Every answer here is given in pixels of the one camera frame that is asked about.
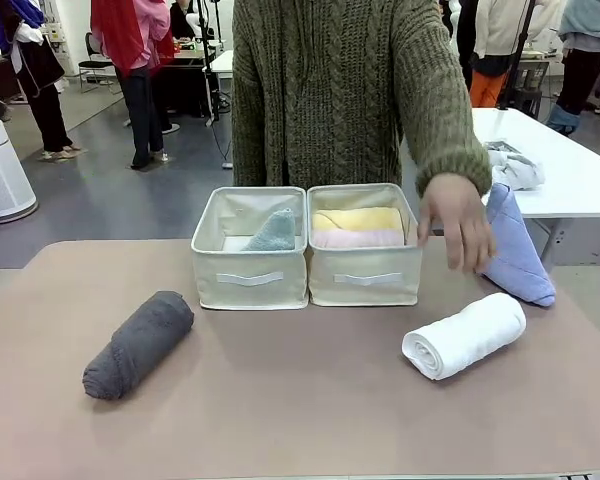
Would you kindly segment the person's left hand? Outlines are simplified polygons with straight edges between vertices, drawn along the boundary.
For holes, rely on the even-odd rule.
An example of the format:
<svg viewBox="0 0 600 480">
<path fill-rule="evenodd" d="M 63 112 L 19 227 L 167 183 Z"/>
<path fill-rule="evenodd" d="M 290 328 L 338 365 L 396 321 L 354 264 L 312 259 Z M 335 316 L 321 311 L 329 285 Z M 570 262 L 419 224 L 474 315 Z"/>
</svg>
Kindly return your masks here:
<svg viewBox="0 0 600 480">
<path fill-rule="evenodd" d="M 434 223 L 442 225 L 448 266 L 483 272 L 496 252 L 485 207 L 467 178 L 444 173 L 428 183 L 421 199 L 418 241 L 424 246 Z"/>
</svg>

